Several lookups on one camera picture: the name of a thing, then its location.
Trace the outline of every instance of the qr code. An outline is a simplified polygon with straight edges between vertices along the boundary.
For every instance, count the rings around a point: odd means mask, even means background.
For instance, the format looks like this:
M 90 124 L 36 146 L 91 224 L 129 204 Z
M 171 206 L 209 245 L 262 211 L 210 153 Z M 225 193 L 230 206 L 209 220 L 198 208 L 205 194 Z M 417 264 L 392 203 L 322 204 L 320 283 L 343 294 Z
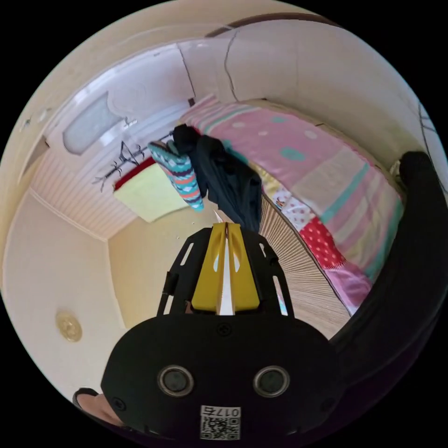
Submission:
M 239 440 L 241 408 L 201 406 L 201 439 Z

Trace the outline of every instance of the red polka dot fabric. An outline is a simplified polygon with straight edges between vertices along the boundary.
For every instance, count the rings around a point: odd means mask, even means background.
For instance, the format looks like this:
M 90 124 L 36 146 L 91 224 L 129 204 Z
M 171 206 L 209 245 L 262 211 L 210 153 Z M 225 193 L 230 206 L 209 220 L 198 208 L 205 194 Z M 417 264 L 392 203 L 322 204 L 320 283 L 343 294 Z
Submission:
M 333 237 L 318 217 L 314 217 L 299 234 L 322 269 L 335 269 L 345 264 L 345 258 L 336 249 Z

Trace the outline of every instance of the coat rack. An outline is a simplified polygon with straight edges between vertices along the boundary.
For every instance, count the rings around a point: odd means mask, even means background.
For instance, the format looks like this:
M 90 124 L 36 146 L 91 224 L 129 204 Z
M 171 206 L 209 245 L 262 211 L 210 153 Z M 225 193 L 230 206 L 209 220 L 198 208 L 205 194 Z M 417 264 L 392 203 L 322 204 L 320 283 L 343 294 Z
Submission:
M 167 137 L 170 137 L 171 135 L 173 135 L 172 132 L 170 132 L 169 134 L 165 135 L 164 137 L 161 137 L 160 140 L 165 139 Z M 121 149 L 120 149 L 120 155 L 119 155 L 119 160 L 118 161 L 114 161 L 111 166 L 113 166 L 113 169 L 111 169 L 108 173 L 106 173 L 104 176 L 101 177 L 95 177 L 94 181 L 92 182 L 92 185 L 96 184 L 96 183 L 100 183 L 101 182 L 101 193 L 103 192 L 103 188 L 105 185 L 105 182 L 107 181 L 107 179 L 109 179 L 109 177 L 111 177 L 114 173 L 119 172 L 120 177 L 122 174 L 122 170 L 121 168 L 123 167 L 123 165 L 125 165 L 126 163 L 132 163 L 135 166 L 140 165 L 137 162 L 137 157 L 139 155 L 143 156 L 143 159 L 145 159 L 145 153 L 144 151 L 146 151 L 147 149 L 149 149 L 147 146 L 145 148 L 141 148 L 140 145 L 137 145 L 137 151 L 132 152 L 127 144 L 124 141 L 121 141 Z

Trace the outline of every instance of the frosted window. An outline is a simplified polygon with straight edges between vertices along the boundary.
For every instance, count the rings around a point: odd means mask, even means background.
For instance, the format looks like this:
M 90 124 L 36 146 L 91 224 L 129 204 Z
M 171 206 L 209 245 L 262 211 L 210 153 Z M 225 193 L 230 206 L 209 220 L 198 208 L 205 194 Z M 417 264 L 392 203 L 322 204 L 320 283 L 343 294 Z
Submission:
M 69 153 L 81 155 L 121 120 L 107 107 L 106 93 L 69 124 L 63 132 L 64 146 Z

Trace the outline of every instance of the black clothing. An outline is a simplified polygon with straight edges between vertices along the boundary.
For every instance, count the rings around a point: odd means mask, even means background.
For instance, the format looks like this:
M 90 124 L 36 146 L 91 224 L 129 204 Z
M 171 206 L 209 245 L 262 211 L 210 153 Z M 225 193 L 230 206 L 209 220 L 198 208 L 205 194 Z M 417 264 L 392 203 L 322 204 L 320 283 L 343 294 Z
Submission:
M 173 131 L 176 149 L 187 154 L 204 197 L 218 205 L 233 222 L 257 232 L 261 221 L 260 176 L 244 162 L 228 154 L 223 144 L 192 127 L 181 125 Z

